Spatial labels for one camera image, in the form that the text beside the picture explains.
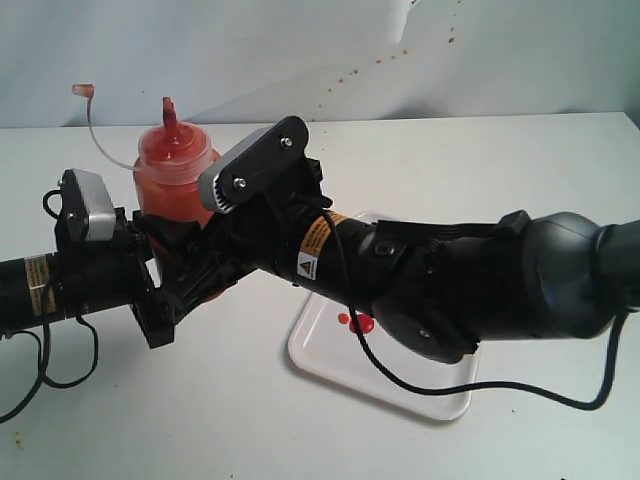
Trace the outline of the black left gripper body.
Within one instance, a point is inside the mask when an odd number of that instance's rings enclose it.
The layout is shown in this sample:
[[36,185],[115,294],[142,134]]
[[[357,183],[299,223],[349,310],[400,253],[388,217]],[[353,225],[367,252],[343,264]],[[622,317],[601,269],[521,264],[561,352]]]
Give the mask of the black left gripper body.
[[57,252],[51,263],[57,277],[56,310],[50,319],[128,306],[151,349],[172,343],[175,326],[146,265],[151,247],[126,218],[125,209],[115,209],[113,233],[106,241],[80,238],[80,226],[80,213],[59,213],[54,228]]

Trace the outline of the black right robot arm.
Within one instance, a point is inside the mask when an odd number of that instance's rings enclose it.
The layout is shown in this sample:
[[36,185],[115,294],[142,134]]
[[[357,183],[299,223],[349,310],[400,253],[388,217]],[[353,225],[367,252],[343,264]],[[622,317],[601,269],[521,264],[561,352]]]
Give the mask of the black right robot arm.
[[494,224],[366,223],[331,210],[306,157],[202,182],[213,216],[181,240],[163,283],[178,313],[262,270],[453,364],[483,341],[589,339],[639,305],[637,222],[516,211]]

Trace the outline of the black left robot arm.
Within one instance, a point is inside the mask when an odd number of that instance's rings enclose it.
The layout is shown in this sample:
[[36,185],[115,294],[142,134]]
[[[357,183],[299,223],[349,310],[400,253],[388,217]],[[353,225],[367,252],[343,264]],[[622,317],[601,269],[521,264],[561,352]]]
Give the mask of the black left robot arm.
[[74,240],[66,222],[57,221],[56,252],[1,263],[1,332],[14,334],[46,321],[128,306],[151,349],[172,343],[177,317],[146,262],[157,249],[172,271],[199,231],[196,222],[139,211],[127,219],[118,208],[110,239]]

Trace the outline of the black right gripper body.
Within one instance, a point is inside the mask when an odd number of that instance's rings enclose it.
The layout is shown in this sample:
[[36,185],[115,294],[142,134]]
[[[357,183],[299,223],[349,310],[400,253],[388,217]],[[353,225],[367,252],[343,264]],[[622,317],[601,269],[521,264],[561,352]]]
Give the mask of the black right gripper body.
[[330,288],[330,199],[320,162],[308,157],[268,172],[258,191],[216,224],[215,288],[261,270],[308,290]]

